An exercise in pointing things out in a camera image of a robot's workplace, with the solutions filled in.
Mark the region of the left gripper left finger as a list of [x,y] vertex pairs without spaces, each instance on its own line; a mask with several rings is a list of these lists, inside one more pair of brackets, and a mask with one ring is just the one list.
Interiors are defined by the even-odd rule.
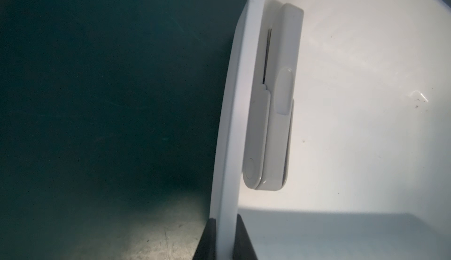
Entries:
[[192,260],[216,259],[216,220],[208,219]]

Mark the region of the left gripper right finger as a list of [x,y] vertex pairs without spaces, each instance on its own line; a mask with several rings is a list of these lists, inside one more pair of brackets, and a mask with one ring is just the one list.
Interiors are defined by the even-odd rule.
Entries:
[[233,260],[258,260],[257,254],[240,214],[237,215]]

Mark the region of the white plastic storage box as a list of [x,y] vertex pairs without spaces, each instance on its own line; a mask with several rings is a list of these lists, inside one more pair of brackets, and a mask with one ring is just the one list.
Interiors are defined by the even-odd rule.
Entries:
[[[243,180],[268,28],[303,10],[288,177]],[[224,89],[209,218],[232,260],[240,214],[258,260],[451,257],[451,0],[246,0]]]

